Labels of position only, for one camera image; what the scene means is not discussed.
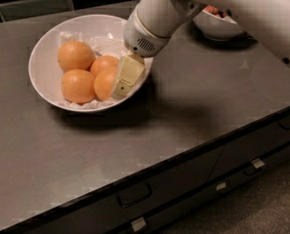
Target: gray countertop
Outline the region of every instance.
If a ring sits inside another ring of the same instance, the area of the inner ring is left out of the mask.
[[[126,19],[134,6],[0,23],[0,230],[290,105],[290,70],[269,51],[249,39],[213,45],[191,22],[117,107],[78,115],[37,95],[28,60],[49,29],[83,15]],[[162,232],[290,233],[290,162]]]

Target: bowl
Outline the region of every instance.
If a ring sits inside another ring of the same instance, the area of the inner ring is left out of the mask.
[[[206,11],[200,12],[192,21],[205,37],[216,41],[227,41],[245,31],[229,16],[218,18]]]
[[[145,58],[145,74],[123,99],[106,101],[94,99],[83,105],[67,101],[62,95],[63,71],[58,64],[57,53],[62,42],[80,40],[89,44],[96,56],[127,53],[123,43],[126,20],[108,15],[89,15],[67,20],[48,31],[35,45],[28,64],[31,83],[36,92],[52,105],[73,112],[100,112],[130,98],[145,82],[153,58]]]

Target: orange fruit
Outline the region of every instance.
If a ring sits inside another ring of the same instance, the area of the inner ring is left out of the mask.
[[[117,66],[107,67],[99,72],[95,79],[95,92],[100,100],[111,97],[111,91],[116,79]]]
[[[94,81],[95,76],[87,70],[69,70],[62,77],[62,94],[71,102],[90,102],[96,97]]]
[[[87,70],[95,59],[92,48],[79,41],[67,41],[58,50],[58,63],[64,72],[71,69]]]
[[[101,70],[110,66],[117,66],[118,62],[119,62],[118,58],[109,55],[104,55],[95,59],[90,68],[90,71],[96,77]]]

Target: white bowl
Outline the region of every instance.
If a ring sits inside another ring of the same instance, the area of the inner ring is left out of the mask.
[[[226,41],[245,32],[231,17],[220,19],[204,10],[192,20],[202,33],[212,40]]]
[[[89,36],[92,38],[115,41],[120,50],[117,56],[122,56],[127,50],[123,44],[123,31],[126,20],[107,16],[90,15],[67,20],[48,31],[34,47],[28,65],[29,78],[37,93],[52,105],[74,112],[99,112],[116,106],[131,97],[145,82],[150,72],[153,58],[145,59],[145,75],[140,78],[130,93],[121,100],[109,99],[103,102],[93,100],[84,105],[70,103],[62,95],[61,80],[63,72],[59,67],[57,52],[62,41],[62,32],[66,35]]]

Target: white robotic arm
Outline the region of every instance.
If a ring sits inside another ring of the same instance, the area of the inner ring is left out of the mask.
[[[290,67],[290,0],[141,0],[125,27],[126,47],[144,58],[156,56],[205,5],[230,15]]]

